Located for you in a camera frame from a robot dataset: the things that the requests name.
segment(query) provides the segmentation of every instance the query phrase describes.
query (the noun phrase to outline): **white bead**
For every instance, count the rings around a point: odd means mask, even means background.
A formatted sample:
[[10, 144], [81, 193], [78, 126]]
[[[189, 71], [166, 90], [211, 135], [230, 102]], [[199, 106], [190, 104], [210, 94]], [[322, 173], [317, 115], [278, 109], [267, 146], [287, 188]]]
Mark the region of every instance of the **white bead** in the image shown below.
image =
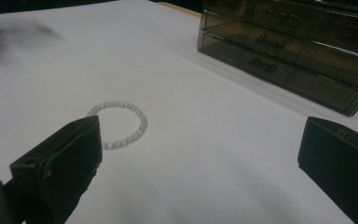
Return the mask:
[[136, 105], [130, 104], [128, 102], [120, 102], [120, 101], [109, 101], [109, 102], [103, 102], [102, 104], [98, 104], [95, 105], [88, 113], [87, 113], [87, 117], [89, 116], [93, 116], [95, 114], [98, 113], [98, 111], [107, 108], [107, 107], [122, 107], [122, 108], [128, 108], [130, 110], [132, 110], [141, 120], [141, 124], [138, 128], [138, 130], [136, 130], [135, 133], [127, 136], [124, 139], [121, 140], [117, 140], [115, 142], [102, 142], [102, 148], [103, 149], [112, 149], [112, 148], [116, 148], [116, 147], [124, 147], [126, 145], [128, 145], [129, 143], [135, 141], [136, 139], [138, 139], [139, 137], [142, 136], [142, 134], [145, 132], [146, 127], [147, 127], [147, 119], [145, 114], [142, 112], [142, 110], [140, 108], [138, 108]]
[[132, 137], [131, 137], [131, 136], [127, 136], [127, 137], [126, 137], [126, 140], [127, 140], [127, 143], [129, 144], [129, 143], [132, 142]]
[[115, 146], [113, 145], [113, 142], [109, 142], [109, 143], [107, 144], [107, 147], [108, 147], [109, 149], [112, 149], [112, 148], [115, 147]]
[[115, 147], [120, 147], [120, 145], [121, 145], [121, 144], [120, 144], [120, 141], [115, 141], [114, 144], [115, 144]]

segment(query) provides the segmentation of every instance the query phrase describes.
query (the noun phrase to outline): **white beaded bracelet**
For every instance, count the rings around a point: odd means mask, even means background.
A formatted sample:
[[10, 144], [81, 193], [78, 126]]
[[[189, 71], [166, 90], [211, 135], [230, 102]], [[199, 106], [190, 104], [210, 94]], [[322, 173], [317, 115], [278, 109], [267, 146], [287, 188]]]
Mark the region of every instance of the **white beaded bracelet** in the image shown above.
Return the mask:
[[89, 113], [87, 113], [86, 117], [94, 116], [96, 115], [100, 110], [108, 107], [122, 107], [122, 108], [128, 108], [132, 110], [141, 120], [141, 125], [139, 126], [138, 130], [136, 130], [135, 133], [128, 135], [126, 138], [113, 141], [113, 142], [102, 142], [103, 149], [113, 149], [118, 147], [124, 147], [128, 145], [131, 142], [134, 142], [136, 139], [140, 138], [142, 134], [145, 132], [147, 127], [147, 119], [144, 113], [139, 109], [136, 105], [126, 103], [126, 102], [120, 102], [120, 101], [110, 101], [110, 102], [104, 102], [103, 104], [95, 105]]

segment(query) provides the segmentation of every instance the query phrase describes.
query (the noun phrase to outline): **plastic drawer organizer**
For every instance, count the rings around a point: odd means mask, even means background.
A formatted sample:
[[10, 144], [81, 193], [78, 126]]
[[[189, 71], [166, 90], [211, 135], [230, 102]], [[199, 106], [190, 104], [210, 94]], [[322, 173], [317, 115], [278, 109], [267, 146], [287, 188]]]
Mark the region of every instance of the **plastic drawer organizer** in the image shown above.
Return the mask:
[[204, 0], [198, 49], [346, 116], [358, 110], [358, 1]]

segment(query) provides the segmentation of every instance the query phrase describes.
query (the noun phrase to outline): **dark background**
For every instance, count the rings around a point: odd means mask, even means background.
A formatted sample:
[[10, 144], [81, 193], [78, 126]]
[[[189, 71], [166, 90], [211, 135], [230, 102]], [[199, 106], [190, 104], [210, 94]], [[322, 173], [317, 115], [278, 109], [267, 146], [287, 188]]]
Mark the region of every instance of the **dark background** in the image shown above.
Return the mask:
[[[40, 10], [56, 7], [74, 7], [94, 3], [110, 2], [112, 0], [0, 0], [0, 13]], [[202, 0], [167, 0], [163, 1], [201, 12]]]

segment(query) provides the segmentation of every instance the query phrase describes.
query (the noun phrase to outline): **drawer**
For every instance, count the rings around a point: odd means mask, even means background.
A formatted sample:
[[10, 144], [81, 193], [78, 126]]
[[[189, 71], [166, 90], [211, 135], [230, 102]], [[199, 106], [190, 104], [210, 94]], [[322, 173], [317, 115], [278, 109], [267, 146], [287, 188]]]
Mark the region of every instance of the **drawer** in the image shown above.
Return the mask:
[[313, 44], [301, 50], [296, 63], [325, 77], [358, 85], [358, 54]]
[[248, 34], [246, 45], [255, 51], [262, 51], [273, 57], [293, 63], [306, 43], [289, 35], [257, 28]]
[[258, 77], [262, 77], [280, 86], [284, 84], [288, 75], [294, 72], [292, 67], [277, 63], [270, 58], [263, 57], [251, 51], [246, 51], [242, 54], [240, 68], [257, 74]]
[[204, 14], [205, 19], [202, 23], [202, 31], [245, 45], [249, 27], [243, 22], [231, 20], [226, 15], [213, 11], [207, 11]]
[[358, 90], [322, 76], [314, 76], [305, 72], [293, 73], [287, 78], [285, 86], [316, 102], [344, 112], [344, 114], [350, 115], [354, 107], [358, 108]]
[[314, 24], [314, 7], [288, 1], [259, 0], [253, 22], [296, 34], [308, 35]]
[[329, 12], [315, 22], [310, 36], [347, 49], [358, 50], [358, 17]]
[[247, 0], [206, 0], [204, 8], [225, 14], [245, 16], [248, 2]]
[[198, 48], [200, 52], [236, 67], [239, 66], [240, 57], [243, 54], [243, 49], [208, 33], [200, 34]]

